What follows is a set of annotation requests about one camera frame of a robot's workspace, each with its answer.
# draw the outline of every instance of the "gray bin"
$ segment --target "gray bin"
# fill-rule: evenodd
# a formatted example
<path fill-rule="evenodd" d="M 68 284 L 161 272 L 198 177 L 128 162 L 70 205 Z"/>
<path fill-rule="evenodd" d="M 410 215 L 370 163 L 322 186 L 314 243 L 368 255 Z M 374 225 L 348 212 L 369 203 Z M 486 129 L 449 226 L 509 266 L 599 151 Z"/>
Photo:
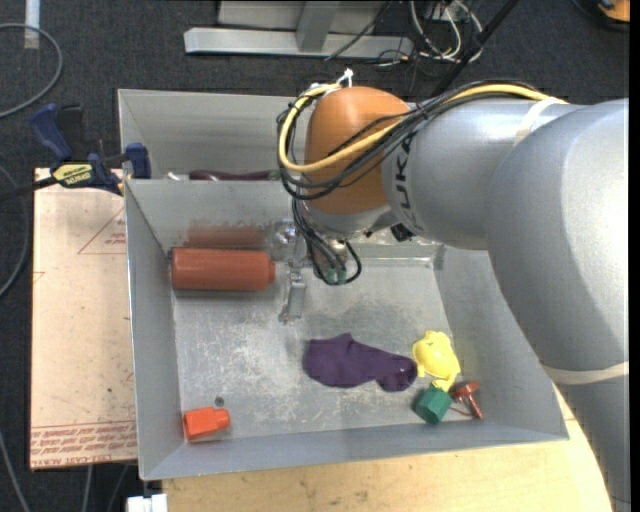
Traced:
<path fill-rule="evenodd" d="M 290 99 L 121 90 L 119 101 L 123 147 L 141 142 L 153 166 L 151 180 L 129 180 L 125 190 L 142 479 L 567 438 L 553 385 L 502 298 L 485 252 L 428 241 L 358 241 L 362 276 L 334 288 L 305 270 L 303 317 L 286 325 L 278 320 L 286 300 L 284 261 L 264 292 L 172 290 L 170 250 L 189 245 L 194 227 L 249 229 L 262 241 L 252 248 L 274 253 L 274 226 L 290 217 L 279 183 L 165 176 L 273 168 L 275 117 Z M 425 424 L 411 409 L 425 379 L 386 393 L 375 382 L 328 388 L 302 371 L 311 338 L 350 332 L 409 356 L 426 330 L 452 338 L 460 379 L 480 385 L 483 421 L 450 410 L 439 425 Z M 183 413 L 216 398 L 224 401 L 231 428 L 212 441 L 186 442 Z"/>

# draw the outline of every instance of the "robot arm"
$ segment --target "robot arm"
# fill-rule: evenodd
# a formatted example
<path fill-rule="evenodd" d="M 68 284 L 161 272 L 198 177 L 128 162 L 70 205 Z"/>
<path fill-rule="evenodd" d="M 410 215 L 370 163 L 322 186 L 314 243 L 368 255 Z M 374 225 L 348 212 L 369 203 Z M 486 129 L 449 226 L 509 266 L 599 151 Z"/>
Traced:
<path fill-rule="evenodd" d="M 367 87 L 324 91 L 308 163 L 290 167 L 306 176 L 298 215 L 329 245 L 402 226 L 488 251 L 514 317 L 591 434 L 614 505 L 630 510 L 628 100 L 577 106 L 477 87 L 418 108 Z"/>

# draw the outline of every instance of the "yellow toy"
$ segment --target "yellow toy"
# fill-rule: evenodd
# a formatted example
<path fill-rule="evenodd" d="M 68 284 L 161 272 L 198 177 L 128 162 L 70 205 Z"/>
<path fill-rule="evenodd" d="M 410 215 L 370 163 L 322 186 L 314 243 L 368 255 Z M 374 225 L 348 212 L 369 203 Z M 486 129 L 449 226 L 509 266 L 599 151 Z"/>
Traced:
<path fill-rule="evenodd" d="M 418 377 L 425 373 L 436 379 L 432 386 L 447 393 L 460 373 L 460 363 L 451 348 L 449 337 L 437 331 L 427 331 L 413 344 L 413 359 L 418 365 Z"/>

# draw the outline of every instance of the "cable bundle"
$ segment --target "cable bundle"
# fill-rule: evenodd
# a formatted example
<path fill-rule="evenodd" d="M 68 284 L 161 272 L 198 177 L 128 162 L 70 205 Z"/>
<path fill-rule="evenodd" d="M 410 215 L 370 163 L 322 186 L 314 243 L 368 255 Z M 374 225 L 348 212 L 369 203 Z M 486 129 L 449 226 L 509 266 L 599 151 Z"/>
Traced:
<path fill-rule="evenodd" d="M 278 162 L 282 184 L 293 197 L 294 222 L 298 232 L 307 243 L 308 256 L 314 273 L 329 285 L 353 282 L 360 275 L 362 264 L 349 242 L 338 240 L 338 243 L 345 245 L 357 266 L 355 272 L 347 278 L 346 255 L 339 254 L 329 241 L 308 222 L 303 211 L 304 201 L 324 197 L 338 187 L 353 185 L 366 173 L 376 168 L 407 137 L 412 137 L 435 117 L 455 106 L 479 98 L 505 95 L 534 101 L 548 98 L 546 94 L 522 82 L 474 82 L 416 103 L 415 106 L 402 114 L 381 116 L 328 152 L 324 158 L 315 162 L 298 163 L 293 154 L 293 146 L 296 122 L 300 114 L 325 94 L 340 89 L 342 86 L 339 82 L 312 85 L 277 118 Z M 382 122 L 389 120 L 394 120 L 394 122 L 384 128 L 379 128 Z M 326 169 L 354 154 L 357 156 L 338 175 L 313 183 L 309 180 L 307 174 Z M 299 177 L 294 177 L 292 172 L 297 173 Z M 360 174 L 357 177 L 349 179 L 358 172 Z"/>

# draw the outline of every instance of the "blue clamp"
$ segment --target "blue clamp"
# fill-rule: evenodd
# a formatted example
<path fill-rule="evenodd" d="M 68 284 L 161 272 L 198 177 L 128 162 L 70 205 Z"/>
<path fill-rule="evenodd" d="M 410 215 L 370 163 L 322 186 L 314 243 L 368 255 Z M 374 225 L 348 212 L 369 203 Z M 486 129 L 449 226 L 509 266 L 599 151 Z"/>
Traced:
<path fill-rule="evenodd" d="M 57 107 L 54 103 L 38 110 L 29 120 L 29 125 L 38 142 L 55 154 L 56 161 L 49 170 L 51 176 L 63 187 L 92 187 L 121 195 L 122 180 L 106 165 L 107 162 L 115 163 L 116 161 L 131 162 L 134 178 L 151 178 L 151 164 L 147 149 L 137 142 L 129 144 L 122 155 L 106 160 L 100 158 L 95 152 L 82 155 L 78 159 L 60 129 Z"/>

